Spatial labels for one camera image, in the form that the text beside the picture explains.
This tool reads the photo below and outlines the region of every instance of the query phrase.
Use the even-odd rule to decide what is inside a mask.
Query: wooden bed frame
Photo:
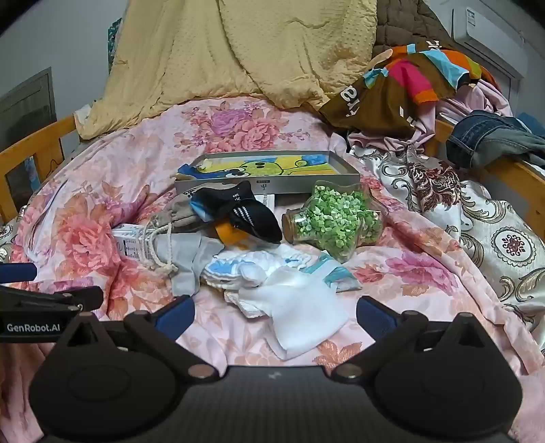
[[[448,123],[436,120],[435,137],[426,143],[425,154],[436,157],[440,143],[449,138],[453,128]],[[52,165],[60,165],[63,161],[59,139],[75,129],[76,123],[71,115],[30,134],[0,152],[0,215],[4,223],[17,217],[17,209],[11,198],[5,174],[33,156],[38,177],[43,182],[53,173]],[[524,163],[509,157],[499,158],[484,170],[474,171],[477,179],[487,173],[504,182],[526,200],[529,209],[526,214],[520,216],[537,235],[545,239],[545,179]]]

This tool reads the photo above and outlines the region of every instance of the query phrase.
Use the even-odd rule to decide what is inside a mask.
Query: brown quilted blanket
[[[378,0],[377,41],[373,57],[393,47],[426,40],[440,40],[454,49],[453,41],[423,0]]]

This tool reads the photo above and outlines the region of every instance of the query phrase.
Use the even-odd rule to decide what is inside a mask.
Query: yellow blanket
[[[195,98],[320,108],[371,59],[377,0],[130,0],[83,139]]]

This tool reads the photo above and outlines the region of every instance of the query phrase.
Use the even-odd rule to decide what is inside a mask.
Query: glass jar
[[[302,208],[282,216],[282,231],[289,243],[312,244],[344,263],[356,247],[376,244],[386,211],[366,184],[339,186],[319,180]]]

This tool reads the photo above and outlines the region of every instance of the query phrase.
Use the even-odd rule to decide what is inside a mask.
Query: yellow and blue painting
[[[337,171],[328,163],[328,156],[325,154],[206,159],[200,166],[185,164],[178,169],[178,174],[198,179],[336,173]]]

